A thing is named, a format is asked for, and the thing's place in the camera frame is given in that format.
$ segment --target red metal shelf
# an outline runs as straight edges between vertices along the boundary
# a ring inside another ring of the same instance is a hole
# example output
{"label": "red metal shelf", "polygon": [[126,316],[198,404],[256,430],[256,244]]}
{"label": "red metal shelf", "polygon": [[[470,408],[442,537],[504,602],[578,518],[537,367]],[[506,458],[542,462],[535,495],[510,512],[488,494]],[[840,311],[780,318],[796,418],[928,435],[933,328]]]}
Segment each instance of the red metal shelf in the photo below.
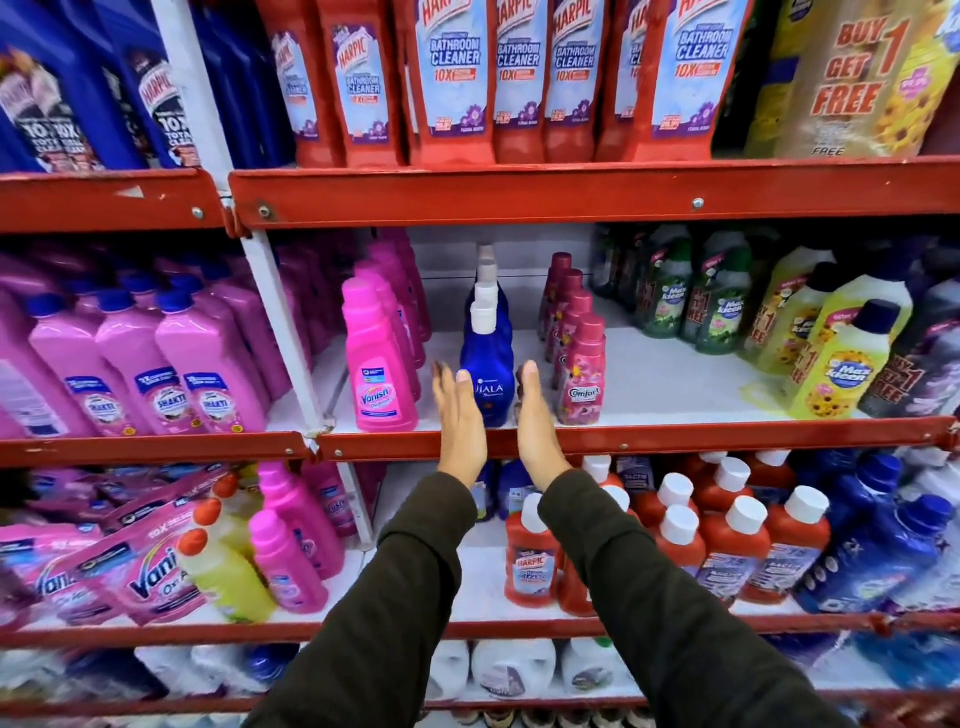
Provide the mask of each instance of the red metal shelf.
{"label": "red metal shelf", "polygon": [[960,158],[502,165],[230,175],[250,229],[960,212]]}

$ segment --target dark green sleeve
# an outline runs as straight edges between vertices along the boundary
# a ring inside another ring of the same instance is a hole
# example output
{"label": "dark green sleeve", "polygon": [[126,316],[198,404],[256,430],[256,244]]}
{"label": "dark green sleeve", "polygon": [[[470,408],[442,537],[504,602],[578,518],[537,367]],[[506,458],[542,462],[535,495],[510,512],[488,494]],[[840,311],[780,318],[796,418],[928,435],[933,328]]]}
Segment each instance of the dark green sleeve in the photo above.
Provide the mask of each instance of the dark green sleeve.
{"label": "dark green sleeve", "polygon": [[444,473],[424,478],[245,728],[413,726],[460,589],[457,546],[476,517],[463,483]]}
{"label": "dark green sleeve", "polygon": [[590,589],[659,728],[852,725],[789,660],[660,553],[589,475],[558,477],[540,516]]}

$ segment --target pink vanish bottle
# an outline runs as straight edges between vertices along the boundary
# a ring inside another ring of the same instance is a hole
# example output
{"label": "pink vanish bottle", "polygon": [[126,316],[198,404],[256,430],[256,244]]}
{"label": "pink vanish bottle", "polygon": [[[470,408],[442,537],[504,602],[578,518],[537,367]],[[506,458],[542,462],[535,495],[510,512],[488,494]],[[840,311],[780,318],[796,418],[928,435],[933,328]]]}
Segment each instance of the pink vanish bottle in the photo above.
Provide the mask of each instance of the pink vanish bottle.
{"label": "pink vanish bottle", "polygon": [[344,545],[303,480],[288,471],[286,463],[280,460],[261,462],[257,470],[263,507],[276,511],[294,532],[320,578],[329,579],[340,573],[344,567]]}
{"label": "pink vanish bottle", "polygon": [[358,279],[344,283],[347,370],[357,427],[364,432],[409,432],[420,417],[394,330],[376,302],[347,303],[350,289],[367,289]]}
{"label": "pink vanish bottle", "polygon": [[30,346],[30,327],[13,295],[0,288],[0,409],[30,437],[95,437],[93,425]]}
{"label": "pink vanish bottle", "polygon": [[202,311],[182,289],[157,294],[156,302],[164,314],[156,345],[180,372],[210,431],[265,431],[267,410],[251,381],[252,362],[245,363],[250,353],[236,327]]}
{"label": "pink vanish bottle", "polygon": [[560,424],[596,425],[606,389],[606,325],[595,313],[583,313],[566,354],[557,405]]}
{"label": "pink vanish bottle", "polygon": [[269,508],[250,519],[253,560],[276,603],[295,615],[320,612],[330,593],[300,549],[297,537]]}
{"label": "pink vanish bottle", "polygon": [[32,297],[27,311],[36,319],[31,346],[101,435],[154,433],[123,377],[97,347],[96,321],[69,310],[54,293]]}
{"label": "pink vanish bottle", "polygon": [[106,314],[97,347],[124,382],[157,435],[206,432],[186,389],[156,345],[159,314],[137,308],[128,291],[107,289],[97,299]]}
{"label": "pink vanish bottle", "polygon": [[204,278],[210,293],[232,309],[240,333],[250,346],[253,363],[267,385],[270,399],[279,400],[293,385],[259,294],[234,280],[223,260],[204,263]]}

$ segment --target hand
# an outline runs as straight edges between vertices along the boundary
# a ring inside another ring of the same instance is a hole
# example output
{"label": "hand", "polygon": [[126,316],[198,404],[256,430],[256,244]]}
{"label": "hand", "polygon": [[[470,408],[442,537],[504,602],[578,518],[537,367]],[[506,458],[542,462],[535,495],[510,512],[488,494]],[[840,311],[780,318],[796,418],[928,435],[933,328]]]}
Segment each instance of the hand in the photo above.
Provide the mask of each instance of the hand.
{"label": "hand", "polygon": [[523,467],[527,469],[537,490],[543,492],[558,475],[572,469],[557,441],[553,414],[543,398],[540,371],[536,362],[527,361],[520,368],[520,384],[523,395],[516,412],[516,440],[520,460],[523,461]]}
{"label": "hand", "polygon": [[487,464],[487,430],[473,398],[470,372],[461,369],[456,381],[445,364],[433,364],[433,399],[440,411],[439,473],[453,475],[468,488]]}

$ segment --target white bottle cap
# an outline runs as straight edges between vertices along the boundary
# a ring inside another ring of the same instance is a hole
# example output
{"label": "white bottle cap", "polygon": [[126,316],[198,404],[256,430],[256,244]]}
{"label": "white bottle cap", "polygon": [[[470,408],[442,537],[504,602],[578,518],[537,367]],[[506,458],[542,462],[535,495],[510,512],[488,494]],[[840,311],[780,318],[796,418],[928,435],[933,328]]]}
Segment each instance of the white bottle cap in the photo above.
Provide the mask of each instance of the white bottle cap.
{"label": "white bottle cap", "polygon": [[816,488],[798,485],[784,507],[790,518],[800,523],[816,523],[830,507],[830,499]]}
{"label": "white bottle cap", "polygon": [[750,479],[750,466],[736,457],[725,457],[720,461],[717,475],[713,478],[717,485],[730,493],[742,491]]}
{"label": "white bottle cap", "polygon": [[584,458],[584,471],[590,473],[590,476],[602,483],[610,477],[610,464],[613,461],[609,455],[587,455]]}
{"label": "white bottle cap", "polygon": [[470,327],[473,333],[488,334],[496,331],[496,309],[474,301],[470,304]]}
{"label": "white bottle cap", "polygon": [[667,473],[657,491],[657,498],[667,508],[672,505],[687,505],[692,495],[693,482],[680,473]]}
{"label": "white bottle cap", "polygon": [[677,546],[692,544],[700,527],[700,519],[692,508],[685,505],[671,505],[660,523],[660,535],[664,540]]}
{"label": "white bottle cap", "polygon": [[737,533],[753,536],[767,520],[767,509],[754,497],[740,496],[727,511],[727,525]]}
{"label": "white bottle cap", "polygon": [[546,523],[540,517],[540,500],[543,495],[531,493],[523,500],[523,510],[520,512],[520,524],[530,533],[543,533],[548,530]]}
{"label": "white bottle cap", "polygon": [[790,450],[788,449],[767,449],[763,452],[758,452],[756,459],[764,465],[769,465],[771,468],[779,468],[786,462],[789,455]]}

